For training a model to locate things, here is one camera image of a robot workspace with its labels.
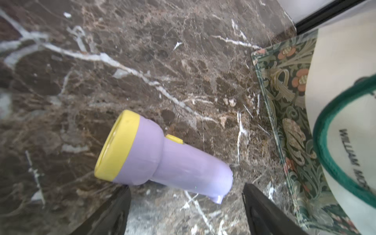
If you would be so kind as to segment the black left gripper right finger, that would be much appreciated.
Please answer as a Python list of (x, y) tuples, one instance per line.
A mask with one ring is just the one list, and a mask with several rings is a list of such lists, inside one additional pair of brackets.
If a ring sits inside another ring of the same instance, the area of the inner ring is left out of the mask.
[(242, 196), (252, 235), (306, 234), (255, 185), (245, 184)]

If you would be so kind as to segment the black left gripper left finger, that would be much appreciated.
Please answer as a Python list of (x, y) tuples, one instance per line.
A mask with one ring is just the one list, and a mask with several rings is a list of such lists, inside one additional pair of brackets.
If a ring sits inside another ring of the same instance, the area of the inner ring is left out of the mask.
[(130, 205), (131, 191), (128, 186), (122, 186), (71, 235), (123, 235)]

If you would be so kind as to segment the purple flashlight sideways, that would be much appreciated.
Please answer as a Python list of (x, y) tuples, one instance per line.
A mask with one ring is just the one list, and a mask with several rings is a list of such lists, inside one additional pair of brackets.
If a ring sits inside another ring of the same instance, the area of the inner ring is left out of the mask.
[(153, 181), (205, 195), (216, 204), (233, 185), (233, 173), (225, 162), (164, 135), (157, 123), (130, 110), (124, 110), (112, 127), (94, 175), (128, 186)]

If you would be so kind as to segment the cream tote bag green handles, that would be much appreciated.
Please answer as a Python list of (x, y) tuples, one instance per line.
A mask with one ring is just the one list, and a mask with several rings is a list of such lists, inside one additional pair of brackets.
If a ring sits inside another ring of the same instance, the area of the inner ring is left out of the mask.
[(298, 224), (376, 232), (376, 12), (252, 53)]

